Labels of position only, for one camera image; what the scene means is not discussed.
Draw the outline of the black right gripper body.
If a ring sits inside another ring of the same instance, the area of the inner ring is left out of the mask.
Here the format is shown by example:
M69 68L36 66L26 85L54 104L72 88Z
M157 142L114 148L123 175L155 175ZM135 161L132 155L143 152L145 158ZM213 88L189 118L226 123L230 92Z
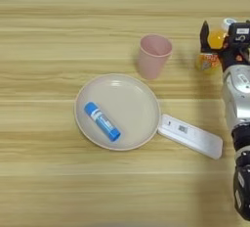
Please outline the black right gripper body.
M250 66L250 43L230 42L226 39L221 49L211 49L211 51L218 55L223 71L229 67L243 65Z

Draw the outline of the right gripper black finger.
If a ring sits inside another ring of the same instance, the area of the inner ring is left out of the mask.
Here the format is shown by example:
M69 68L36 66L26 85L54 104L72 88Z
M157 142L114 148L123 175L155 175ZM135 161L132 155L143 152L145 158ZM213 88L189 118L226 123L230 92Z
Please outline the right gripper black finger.
M209 35L209 25L208 22L204 22L200 30L200 50L202 53L210 52L208 35Z

